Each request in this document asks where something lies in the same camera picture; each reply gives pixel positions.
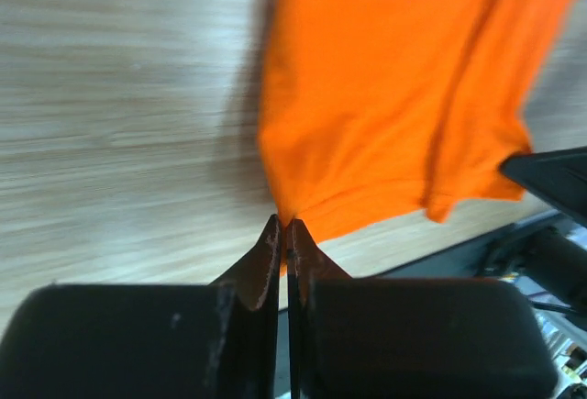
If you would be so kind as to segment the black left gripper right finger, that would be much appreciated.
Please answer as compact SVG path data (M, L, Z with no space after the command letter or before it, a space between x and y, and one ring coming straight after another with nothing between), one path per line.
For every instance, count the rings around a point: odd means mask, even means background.
M556 371L528 301L483 278L353 278L286 229L294 398L548 398Z

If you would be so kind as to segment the orange t shirt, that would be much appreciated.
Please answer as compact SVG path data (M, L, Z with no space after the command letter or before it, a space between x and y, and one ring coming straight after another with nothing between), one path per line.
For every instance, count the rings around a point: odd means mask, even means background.
M500 164L576 0L275 0L258 144L282 222L354 276L545 210Z

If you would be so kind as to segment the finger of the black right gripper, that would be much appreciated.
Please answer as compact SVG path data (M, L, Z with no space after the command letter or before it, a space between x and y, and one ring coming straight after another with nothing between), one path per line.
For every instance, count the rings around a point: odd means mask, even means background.
M513 155L500 173L586 226L586 147Z

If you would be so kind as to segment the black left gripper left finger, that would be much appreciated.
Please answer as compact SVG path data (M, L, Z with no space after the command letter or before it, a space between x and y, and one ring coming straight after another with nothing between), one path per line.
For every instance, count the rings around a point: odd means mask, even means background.
M4 398L270 398L282 229L212 283L50 284L1 340Z

